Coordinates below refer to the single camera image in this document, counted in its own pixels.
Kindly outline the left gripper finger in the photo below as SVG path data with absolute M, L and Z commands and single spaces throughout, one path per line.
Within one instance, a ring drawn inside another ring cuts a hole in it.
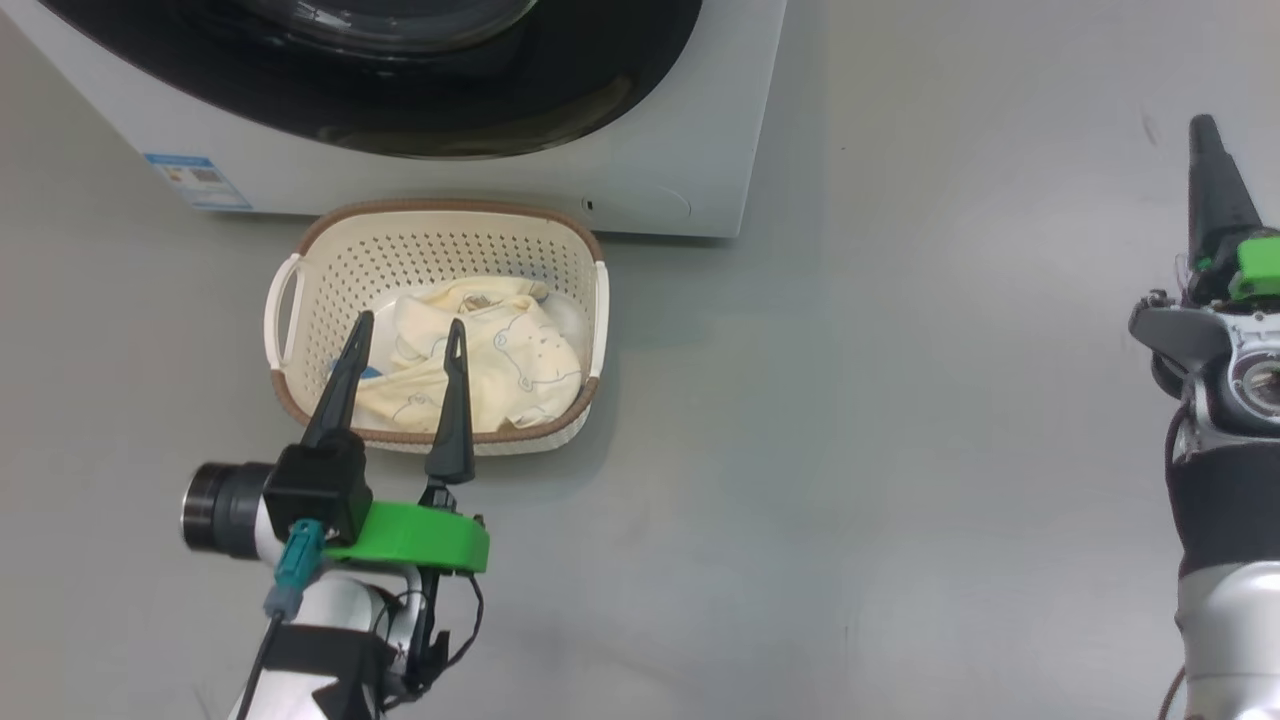
M 454 511 L 451 487 L 475 478 L 467 337 L 461 319 L 451 323 L 442 369 L 447 387 L 431 450 L 424 462 L 428 486 L 422 492 L 422 506 Z
M 358 383 L 369 364 L 374 325 L 375 316 L 371 311 L 365 310 L 357 315 L 340 355 L 333 363 L 315 413 L 301 436 L 301 446 L 316 448 L 329 436 L 349 433 Z

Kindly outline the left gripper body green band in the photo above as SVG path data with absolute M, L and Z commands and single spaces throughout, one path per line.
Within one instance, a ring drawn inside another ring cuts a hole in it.
M 404 589 L 385 596 L 371 625 L 392 653 L 388 693 L 430 691 L 472 648 L 485 616 L 479 578 L 489 548 L 490 536 L 479 516 L 388 502 L 371 506 L 355 544 L 326 548 L 330 569 L 404 579 Z M 457 650 L 451 648 L 449 632 L 436 629 L 436 598 L 445 577 L 467 580 L 476 601 L 472 630 Z

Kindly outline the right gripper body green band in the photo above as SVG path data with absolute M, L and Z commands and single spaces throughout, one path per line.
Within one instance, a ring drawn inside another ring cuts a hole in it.
M 1215 411 L 1242 432 L 1276 437 L 1277 232 L 1254 231 L 1193 269 L 1189 299 L 1216 324 L 1199 370 Z

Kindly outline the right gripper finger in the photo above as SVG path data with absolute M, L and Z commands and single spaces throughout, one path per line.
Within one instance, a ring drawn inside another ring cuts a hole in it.
M 1208 269 L 1221 247 L 1263 225 L 1217 122 L 1210 114 L 1189 124 L 1188 249 L 1194 269 Z

